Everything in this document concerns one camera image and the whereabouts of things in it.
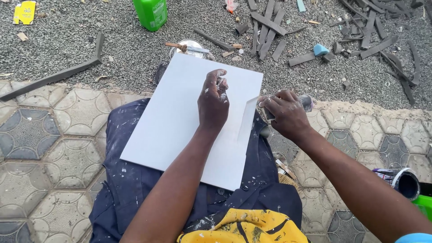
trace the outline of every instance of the forearm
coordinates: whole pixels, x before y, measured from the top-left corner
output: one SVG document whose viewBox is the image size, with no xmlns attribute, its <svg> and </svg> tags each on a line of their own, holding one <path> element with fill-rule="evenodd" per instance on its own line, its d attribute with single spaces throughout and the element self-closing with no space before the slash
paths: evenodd
<svg viewBox="0 0 432 243">
<path fill-rule="evenodd" d="M 142 203 L 121 242 L 174 242 L 191 212 L 217 134 L 198 128 Z"/>
<path fill-rule="evenodd" d="M 432 223 L 368 168 L 311 129 L 297 144 L 318 165 L 352 213 L 382 242 L 432 233 Z"/>
</svg>

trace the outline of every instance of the black paint can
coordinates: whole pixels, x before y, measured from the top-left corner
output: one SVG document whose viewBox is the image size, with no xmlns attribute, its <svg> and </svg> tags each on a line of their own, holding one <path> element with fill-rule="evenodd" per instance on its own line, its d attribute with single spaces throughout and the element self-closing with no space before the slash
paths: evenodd
<svg viewBox="0 0 432 243">
<path fill-rule="evenodd" d="M 401 170 L 378 168 L 372 171 L 407 199 L 413 201 L 419 196 L 419 180 L 410 168 Z"/>
</svg>

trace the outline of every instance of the green plastic container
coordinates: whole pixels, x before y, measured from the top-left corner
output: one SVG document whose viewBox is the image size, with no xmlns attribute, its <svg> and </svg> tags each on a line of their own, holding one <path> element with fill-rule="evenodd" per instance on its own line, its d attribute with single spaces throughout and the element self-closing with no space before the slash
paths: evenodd
<svg viewBox="0 0 432 243">
<path fill-rule="evenodd" d="M 132 0 L 140 24 L 149 31 L 158 30 L 166 22 L 166 0 Z"/>
<path fill-rule="evenodd" d="M 428 196 L 419 195 L 413 201 L 413 204 L 432 222 L 432 198 Z"/>
</svg>

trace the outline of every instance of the bottle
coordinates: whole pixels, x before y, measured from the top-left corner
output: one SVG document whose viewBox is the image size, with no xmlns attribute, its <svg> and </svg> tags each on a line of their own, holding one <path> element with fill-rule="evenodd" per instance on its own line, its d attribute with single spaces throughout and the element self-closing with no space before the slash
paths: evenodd
<svg viewBox="0 0 432 243">
<path fill-rule="evenodd" d="M 132 0 L 140 24 L 149 31 L 158 30 L 167 19 L 166 0 Z"/>
</svg>

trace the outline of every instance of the yellow package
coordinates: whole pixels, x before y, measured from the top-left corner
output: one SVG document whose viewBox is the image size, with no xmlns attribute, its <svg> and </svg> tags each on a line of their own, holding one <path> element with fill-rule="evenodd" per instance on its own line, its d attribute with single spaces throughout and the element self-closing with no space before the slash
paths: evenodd
<svg viewBox="0 0 432 243">
<path fill-rule="evenodd" d="M 31 24 L 35 18 L 35 6 L 35 1 L 24 1 L 16 5 L 13 23 L 17 25 L 21 21 L 25 25 Z"/>
</svg>

